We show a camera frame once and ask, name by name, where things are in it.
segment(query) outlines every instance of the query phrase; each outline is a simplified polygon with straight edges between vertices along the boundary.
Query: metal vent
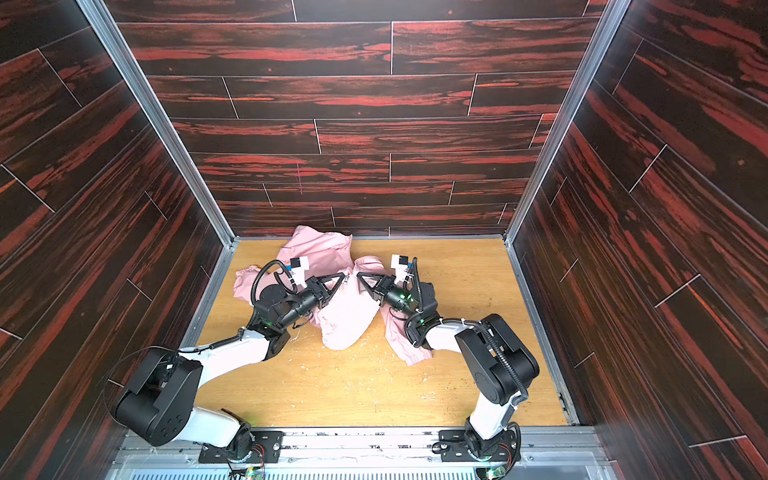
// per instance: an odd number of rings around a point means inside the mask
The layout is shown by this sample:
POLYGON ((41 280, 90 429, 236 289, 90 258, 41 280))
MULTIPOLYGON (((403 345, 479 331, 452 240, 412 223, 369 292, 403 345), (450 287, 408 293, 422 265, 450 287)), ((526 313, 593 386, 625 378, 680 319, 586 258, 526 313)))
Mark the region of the metal vent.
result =
POLYGON ((473 480, 469 472, 267 473, 265 480, 473 480))
MULTIPOLYGON (((357 472, 340 468, 331 468, 328 472, 293 470, 292 472, 269 472, 265 480, 474 480, 471 468, 439 469, 436 472, 357 472)), ((227 480, 227 471, 222 469, 205 470, 143 470, 134 472, 131 480, 227 480)))
POLYGON ((227 480, 227 473, 134 473, 131 480, 227 480))

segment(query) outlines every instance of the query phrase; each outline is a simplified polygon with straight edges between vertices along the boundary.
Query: red wood grain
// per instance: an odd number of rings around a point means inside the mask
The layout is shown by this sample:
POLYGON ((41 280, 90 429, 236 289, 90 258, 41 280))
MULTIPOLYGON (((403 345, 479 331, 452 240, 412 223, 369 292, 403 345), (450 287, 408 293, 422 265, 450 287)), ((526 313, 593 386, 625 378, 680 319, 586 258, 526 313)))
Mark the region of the red wood grain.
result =
POLYGON ((227 78, 240 118, 467 115, 474 75, 227 78))
POLYGON ((528 148, 538 116, 318 120, 324 153, 406 153, 528 148))
POLYGON ((574 70, 596 18, 395 22, 392 73, 574 70))
POLYGON ((121 23, 148 75, 384 75, 386 23, 121 23))

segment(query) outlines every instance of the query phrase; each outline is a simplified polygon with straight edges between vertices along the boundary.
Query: wood plank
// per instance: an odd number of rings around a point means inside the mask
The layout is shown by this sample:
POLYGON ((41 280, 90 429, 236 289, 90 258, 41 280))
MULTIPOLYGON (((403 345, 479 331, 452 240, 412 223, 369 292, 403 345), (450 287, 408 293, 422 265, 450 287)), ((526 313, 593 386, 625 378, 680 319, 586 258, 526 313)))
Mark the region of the wood plank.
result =
POLYGON ((80 108, 38 50, 0 65, 0 98, 0 162, 80 108))
POLYGON ((575 413, 581 422, 589 425, 592 423, 593 417, 588 410, 587 400, 584 398, 584 386, 579 383, 574 369, 568 364, 568 355, 564 350, 568 341, 560 330, 561 321, 559 319, 565 313, 561 308, 562 301, 558 296, 559 291, 556 288, 550 288, 557 280, 551 275, 547 260, 544 257, 534 256, 532 252, 530 258, 528 255, 523 257, 521 270, 547 332, 547 338, 558 358, 565 385, 574 400, 575 413))
POLYGON ((163 223, 160 212, 142 196, 94 256, 68 279, 71 282, 2 366, 0 419, 5 427, 0 439, 0 461, 8 459, 123 288, 127 275, 141 263, 149 247, 144 238, 159 230, 163 223))
POLYGON ((440 225, 498 225, 504 204, 426 207, 338 207, 339 227, 437 227, 440 225))
POLYGON ((189 151, 216 154, 317 154, 310 120, 171 121, 189 151))
POLYGON ((607 5, 608 0, 589 0, 587 2, 587 8, 584 10, 584 16, 601 17, 607 5))
POLYGON ((216 231, 213 227, 209 225, 208 229, 205 230, 205 233, 203 234, 203 243, 201 244, 200 252, 197 255, 197 263, 200 264, 200 268, 202 268, 205 274, 208 275, 209 279, 214 273, 214 268, 219 261, 222 249, 223 245, 221 244, 219 236, 216 235, 216 231))
POLYGON ((595 81, 613 93, 641 41, 643 38, 629 31, 626 26, 619 25, 603 61, 600 62, 598 72, 594 74, 595 81))
POLYGON ((443 225, 437 227, 390 227, 389 235, 501 235, 506 225, 443 225))
MULTIPOLYGON (((566 229, 566 234, 572 235, 573 230, 566 229)), ((582 244, 594 246, 594 239, 591 237, 580 240, 582 244)), ((604 261, 604 265, 608 265, 616 259, 615 257, 610 259, 604 256, 605 253, 599 253, 599 250, 605 247, 605 245, 597 245, 595 252, 597 255, 602 255, 599 259, 604 261)), ((620 464, 629 466, 624 468, 628 480, 670 476, 671 478, 696 478, 688 448, 667 414, 668 405, 661 403, 658 399, 657 392, 660 391, 660 387, 644 375, 647 370, 638 364, 637 357, 627 347, 621 331, 615 327, 612 328, 614 320, 628 318, 622 316, 623 313, 616 316, 615 306, 611 303, 613 300, 608 300, 612 292, 604 290, 606 284, 614 283, 617 279, 604 278, 612 273, 600 267, 589 268, 592 264, 591 257, 584 257, 581 252, 579 255, 579 263, 584 270, 590 270, 586 273, 592 291, 598 295, 593 305, 601 306, 600 310, 591 312, 604 328, 596 331, 585 330, 586 333, 592 333, 590 344, 595 348, 595 355, 582 363, 577 370, 582 366, 588 366, 588 362, 597 360, 604 374, 587 372, 586 376, 579 375, 578 383, 589 390, 584 398, 591 404, 598 431, 605 435, 604 442, 609 455, 617 459, 620 464)), ((643 335, 657 338, 655 332, 644 332, 643 335)), ((663 363, 658 352, 654 355, 656 356, 654 360, 659 364, 663 363)), ((670 361, 667 354, 663 357, 663 360, 670 361)), ((672 362, 672 367, 679 368, 679 363, 672 362)), ((680 377, 681 382, 685 379, 686 377, 680 377)), ((689 392, 685 388, 681 389, 686 392, 686 395, 695 392, 695 390, 689 392)))
POLYGON ((593 355, 575 371, 579 384, 585 390, 584 398, 594 415, 594 427, 606 455, 624 465, 623 470, 627 470, 627 474, 622 478, 663 478, 654 474, 654 470, 663 472, 664 467, 644 452, 642 439, 638 438, 631 419, 624 411, 624 403, 611 386, 616 380, 603 369, 601 359, 609 360, 593 355))
POLYGON ((236 235, 245 236, 245 229, 253 235, 262 227, 296 228, 308 225, 316 229, 333 228, 330 207, 242 207, 218 202, 219 208, 236 235))
POLYGON ((227 78, 240 118, 467 115, 474 75, 227 78))
POLYGON ((658 312, 755 446, 768 454, 768 349, 703 277, 662 303, 658 312))
POLYGON ((398 207, 448 205, 451 188, 452 182, 269 184, 266 193, 275 207, 398 207))
POLYGON ((767 344, 768 231, 668 149, 632 196, 767 344))
POLYGON ((206 182, 297 182, 296 164, 304 155, 248 155, 190 153, 197 171, 206 182))
POLYGON ((560 110, 573 71, 480 74, 470 115, 547 114, 560 110))
POLYGON ((122 81, 5 166, 59 210, 146 125, 146 115, 122 81))
POLYGON ((51 212, 8 171, 0 167, 0 264, 51 217, 51 212))
POLYGON ((150 301, 128 281, 98 319, 48 400, 18 442, 0 475, 8 478, 54 478, 73 441, 87 425, 93 408, 104 409, 103 378, 125 354, 150 301))
MULTIPOLYGON (((200 222, 195 227, 192 236, 188 239, 176 263, 163 282, 160 292, 152 300, 147 313, 125 346, 126 352, 136 352, 152 345, 173 349, 179 347, 179 339, 175 339, 169 333, 175 332, 180 324, 185 325, 184 329, 186 330, 186 326, 197 308, 197 304, 192 306, 187 302, 187 298, 190 295, 193 298, 202 295, 207 286, 207 277, 198 261, 204 255, 205 233, 208 227, 207 222, 200 222)), ((115 368, 110 379, 124 385, 145 355, 146 352, 134 356, 132 360, 126 359, 115 368)))
POLYGON ((768 224, 768 106, 648 42, 614 96, 725 194, 768 224))
POLYGON ((509 227, 509 224, 512 222, 512 217, 515 215, 515 211, 518 209, 517 203, 507 203, 504 205, 504 209, 502 210, 502 216, 498 219, 498 224, 500 226, 503 226, 505 229, 506 227, 509 227))
MULTIPOLYGON (((711 392, 655 309, 645 300, 642 285, 631 277, 630 270, 600 232, 597 222, 585 210, 571 185, 570 181, 566 182, 555 199, 555 217, 594 286, 597 301, 611 319, 606 328, 588 330, 590 343, 598 355, 615 359, 611 365, 621 362, 637 370, 633 375, 645 378, 647 385, 644 388, 653 392, 652 396, 644 396, 631 389, 619 393, 619 398, 628 403, 647 403, 649 399, 656 399, 658 407, 651 407, 656 412, 643 414, 652 419, 647 434, 651 435, 650 439, 657 437, 655 442, 670 442, 662 439, 666 435, 679 436, 684 447, 739 435, 738 425, 711 392), (679 394, 664 395, 662 392, 679 394)), ((629 414, 633 422, 643 422, 638 415, 639 412, 629 414)), ((670 454, 676 455, 674 449, 670 454)))
MULTIPOLYGON (((295 227, 241 227, 239 235, 242 237, 284 237, 291 238, 295 227)), ((343 235, 366 235, 374 237, 386 237, 389 235, 388 227, 317 227, 319 232, 339 232, 343 235)))
POLYGON ((26 336, 160 173, 163 144, 139 134, 92 184, 0 269, 0 327, 26 336), (46 275, 30 275, 46 272, 46 275))
POLYGON ((575 70, 597 19, 395 22, 392 73, 575 70))
POLYGON ((121 23, 148 75, 387 75, 386 23, 121 23))
POLYGON ((566 181, 567 179, 563 174, 560 162, 555 158, 547 171, 546 177, 544 177, 544 181, 541 182, 541 191, 544 192, 544 196, 547 197, 550 204, 554 201, 554 198, 566 181))
POLYGON ((147 187, 147 195, 166 218, 172 218, 178 212, 179 205, 189 198, 192 192, 174 161, 167 155, 164 157, 162 161, 165 168, 147 187))
POLYGON ((680 58, 763 101, 768 101, 763 41, 768 5, 747 2, 635 2, 627 27, 680 58))
POLYGON ((116 22, 293 22, 290 0, 106 0, 116 22))
MULTIPOLYGON (((547 198, 539 193, 534 197, 530 210, 529 225, 526 227, 528 237, 528 247, 532 255, 546 258, 546 268, 553 281, 560 282, 568 269, 574 265, 578 255, 565 237, 565 232, 554 216, 554 212, 548 204, 547 198)), ((534 263, 541 264, 543 260, 535 260, 534 263)), ((577 359, 574 364, 583 360, 584 357, 577 359)))
POLYGON ((19 346, 19 339, 10 333, 0 332, 0 368, 11 358, 19 346))
POLYGON ((0 7, 0 25, 1 64, 88 27, 88 20, 75 0, 8 0, 0 7))
POLYGON ((702 445, 690 450, 700 463, 702 478, 760 480, 768 478, 768 464, 748 438, 702 445))
MULTIPOLYGON (((110 383, 107 390, 110 397, 117 395, 117 386, 110 383)), ((127 431, 114 422, 103 405, 95 405, 55 479, 104 478, 112 467, 127 431)))
POLYGON ((123 79, 91 27, 46 45, 40 52, 81 105, 91 103, 123 79))
POLYGON ((386 154, 192 154, 206 181, 263 183, 389 181, 386 154))
POLYGON ((574 123, 608 170, 631 190, 664 142, 616 102, 596 81, 587 90, 574 123))
MULTIPOLYGON (((234 272, 251 264, 264 265, 283 244, 285 240, 240 243, 201 342, 230 336, 250 318, 248 304, 232 297, 234 272)), ((536 359, 543 358, 500 238, 354 240, 351 252, 352 258, 375 255, 385 260, 393 253, 419 258, 419 272, 424 281, 434 283, 441 313, 480 319, 496 312, 532 348, 536 359), (503 291, 465 281, 466 272, 475 269, 489 272, 489 280, 505 286, 503 291)), ((264 426, 458 425, 475 408, 478 390, 461 354, 439 350, 433 359, 406 368, 386 342, 378 315, 360 340, 342 351, 323 348, 322 331, 310 325, 292 331, 291 336, 281 354, 269 362, 246 366, 237 376, 221 376, 203 386, 197 393, 198 404, 215 409, 226 405, 264 426), (455 368, 446 369, 446 365, 455 368), (307 390, 316 396, 310 399, 302 394, 307 390), (253 391, 275 395, 246 394, 253 391)), ((541 374, 531 385, 531 401, 521 405, 515 419, 522 425, 563 425, 562 409, 543 361, 540 367, 541 374)))
POLYGON ((200 305, 200 301, 203 299, 203 293, 208 285, 208 280, 208 275, 198 265, 194 278, 190 282, 189 292, 180 305, 179 314, 173 322, 165 324, 161 340, 163 345, 173 345, 176 348, 181 344, 181 340, 184 339, 184 335, 187 333, 187 329, 192 322, 195 310, 197 310, 197 306, 200 305))
POLYGON ((516 204, 526 185, 528 178, 454 182, 450 204, 516 204))
POLYGON ((392 181, 528 178, 540 150, 392 154, 392 181))
POLYGON ((164 223, 162 229, 152 238, 147 238, 147 242, 151 243, 147 256, 129 276, 134 285, 145 295, 151 299, 157 295, 187 245, 187 241, 204 218, 205 214, 197 201, 189 194, 172 218, 164 223))
POLYGON ((538 116, 318 120, 325 153, 408 153, 528 148, 538 116))
POLYGON ((149 76, 147 80, 169 117, 237 118, 223 78, 149 76))
POLYGON ((554 120, 557 116, 557 114, 543 114, 541 116, 533 140, 531 140, 531 144, 528 146, 529 148, 544 147, 544 142, 547 141, 547 137, 549 137, 549 132, 552 130, 552 125, 554 125, 554 120))
POLYGON ((477 20, 494 18, 577 17, 584 0, 294 0, 299 22, 390 22, 415 20, 477 20))
POLYGON ((568 176, 566 186, 572 186, 578 193, 651 305, 696 275, 697 270, 621 186, 573 125, 563 140, 560 156, 568 176))

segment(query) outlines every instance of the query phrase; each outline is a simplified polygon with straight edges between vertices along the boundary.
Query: dark wood panel wall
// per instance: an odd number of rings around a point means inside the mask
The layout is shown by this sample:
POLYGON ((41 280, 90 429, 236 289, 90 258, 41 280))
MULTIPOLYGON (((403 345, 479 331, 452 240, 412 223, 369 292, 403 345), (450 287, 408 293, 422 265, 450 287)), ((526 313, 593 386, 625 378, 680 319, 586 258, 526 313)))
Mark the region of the dark wood panel wall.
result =
POLYGON ((766 25, 633 0, 515 239, 627 479, 768 478, 766 25))
POLYGON ((0 164, 0 478, 101 478, 106 373, 178 346, 221 245, 74 0, 0 7, 0 164))
POLYGON ((604 7, 107 4, 242 236, 503 232, 604 7))

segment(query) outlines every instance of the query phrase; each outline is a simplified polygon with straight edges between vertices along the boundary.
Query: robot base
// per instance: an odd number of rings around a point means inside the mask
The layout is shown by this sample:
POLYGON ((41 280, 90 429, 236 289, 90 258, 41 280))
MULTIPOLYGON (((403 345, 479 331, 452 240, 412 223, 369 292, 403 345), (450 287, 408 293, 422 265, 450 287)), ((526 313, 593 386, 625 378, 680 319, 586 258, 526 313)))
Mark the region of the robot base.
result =
MULTIPOLYGON (((264 431, 251 429, 253 434, 253 454, 247 460, 247 463, 259 463, 260 457, 257 453, 258 448, 256 445, 261 445, 264 449, 264 463, 277 463, 280 459, 280 450, 283 447, 283 433, 278 431, 264 431)), ((212 445, 204 445, 200 450, 200 457, 197 459, 199 463, 224 463, 227 461, 233 462, 231 454, 227 449, 220 449, 212 445)))
MULTIPOLYGON (((465 433, 465 430, 440 430, 440 442, 432 446, 432 452, 439 453, 440 459, 444 462, 477 462, 478 459, 469 452, 465 433)), ((513 429, 502 430, 489 442, 494 442, 496 445, 504 443, 510 448, 513 455, 520 455, 519 452, 515 452, 515 430, 513 429)), ((508 460, 506 450, 501 447, 488 459, 489 462, 507 462, 508 460)))

